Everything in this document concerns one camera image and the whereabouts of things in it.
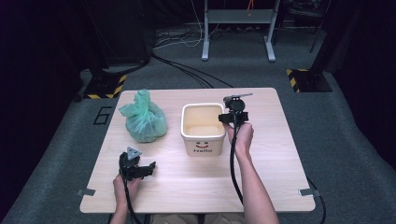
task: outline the smiley face logo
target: smiley face logo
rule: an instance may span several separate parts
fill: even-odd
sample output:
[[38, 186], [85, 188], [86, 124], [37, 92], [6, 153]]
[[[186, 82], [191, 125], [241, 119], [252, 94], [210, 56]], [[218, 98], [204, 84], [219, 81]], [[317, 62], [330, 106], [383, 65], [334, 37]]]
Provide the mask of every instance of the smiley face logo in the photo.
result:
[[207, 148], [209, 147], [208, 142], [196, 142], [196, 147], [198, 148]]

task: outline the table top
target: table top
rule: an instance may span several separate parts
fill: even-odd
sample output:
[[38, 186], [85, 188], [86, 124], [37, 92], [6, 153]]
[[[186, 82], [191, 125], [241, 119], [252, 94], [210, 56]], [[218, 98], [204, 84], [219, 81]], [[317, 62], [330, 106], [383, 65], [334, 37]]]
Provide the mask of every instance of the table top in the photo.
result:
[[[134, 104], [137, 91], [124, 91], [109, 124], [104, 143], [80, 210], [83, 213], [113, 213], [116, 207], [112, 180], [119, 170], [120, 154], [127, 147], [142, 152], [140, 166], [156, 161], [153, 175], [141, 181], [133, 207], [136, 213], [227, 213], [242, 212], [243, 206], [233, 187], [230, 173], [230, 148], [226, 137], [222, 153], [215, 157], [191, 157], [186, 153], [180, 134], [184, 105], [223, 104], [225, 96], [252, 92], [241, 98], [253, 124], [254, 137], [250, 154], [256, 170], [277, 212], [307, 212], [315, 208], [312, 196], [301, 196], [308, 189], [304, 168], [294, 145], [289, 125], [275, 89], [196, 89], [149, 90], [151, 101], [164, 112], [168, 130], [152, 143], [137, 143], [125, 128], [120, 114], [123, 105]], [[235, 176], [242, 188], [239, 166], [234, 161]]]

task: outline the hand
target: hand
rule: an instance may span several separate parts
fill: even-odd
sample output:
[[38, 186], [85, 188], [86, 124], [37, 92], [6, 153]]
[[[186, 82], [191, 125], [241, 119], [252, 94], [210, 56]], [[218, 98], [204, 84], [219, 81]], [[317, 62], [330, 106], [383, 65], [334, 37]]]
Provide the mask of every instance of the hand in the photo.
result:
[[[231, 143], [233, 141], [234, 128], [230, 124], [223, 124], [223, 126]], [[251, 140], [253, 139], [253, 133], [254, 130], [251, 123], [243, 123], [239, 128], [235, 142], [235, 155], [238, 159], [240, 157], [250, 157], [249, 149]]]
[[[124, 184], [122, 182], [122, 177], [121, 175], [117, 175], [116, 178], [113, 180], [113, 186], [114, 186], [114, 195], [116, 196], [116, 202], [117, 202], [117, 209], [127, 209], [128, 210], [128, 203], [126, 201], [126, 195], [125, 195], [125, 189], [124, 189]], [[136, 192], [137, 192], [137, 187], [139, 186], [141, 179], [133, 179], [132, 181], [128, 181], [127, 187], [129, 190], [129, 195], [131, 197], [131, 201], [134, 199]]]

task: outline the gray carpet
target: gray carpet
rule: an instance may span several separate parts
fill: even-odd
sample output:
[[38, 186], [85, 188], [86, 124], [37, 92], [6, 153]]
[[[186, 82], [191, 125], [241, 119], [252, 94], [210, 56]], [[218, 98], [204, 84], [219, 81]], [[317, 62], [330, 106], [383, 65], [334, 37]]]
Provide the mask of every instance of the gray carpet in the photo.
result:
[[[323, 37], [309, 53], [312, 33], [282, 30], [274, 47], [275, 63], [268, 62], [262, 33], [258, 32], [223, 34], [212, 40], [208, 62], [201, 61], [202, 42], [196, 47], [178, 44], [154, 52], [235, 88], [275, 88], [305, 173], [323, 194], [326, 223], [396, 223], [395, 171], [356, 127], [332, 75], [325, 73], [333, 92], [295, 93], [291, 88], [286, 69], [309, 68]], [[201, 77], [215, 88], [227, 88], [215, 79]], [[86, 85], [91, 74], [83, 71], [81, 78]], [[200, 88], [193, 78], [152, 58], [146, 67], [128, 75], [122, 90]], [[108, 214], [81, 213], [82, 198], [76, 192], [88, 184], [109, 124], [94, 125], [94, 120], [103, 106], [111, 106], [104, 108], [106, 113], [117, 111], [117, 101], [71, 102], [44, 157], [3, 223], [107, 223]], [[281, 223], [319, 223], [323, 210], [319, 199], [316, 203], [310, 213], [278, 214]]]

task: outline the white bucket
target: white bucket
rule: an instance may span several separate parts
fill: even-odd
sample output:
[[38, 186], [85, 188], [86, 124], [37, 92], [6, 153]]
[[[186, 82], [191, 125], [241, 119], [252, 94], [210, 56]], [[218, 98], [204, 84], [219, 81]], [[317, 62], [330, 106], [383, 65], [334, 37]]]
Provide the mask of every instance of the white bucket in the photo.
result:
[[219, 115], [223, 112], [223, 105], [216, 103], [183, 107], [181, 136], [189, 156], [210, 157], [221, 154], [225, 130], [219, 121]]

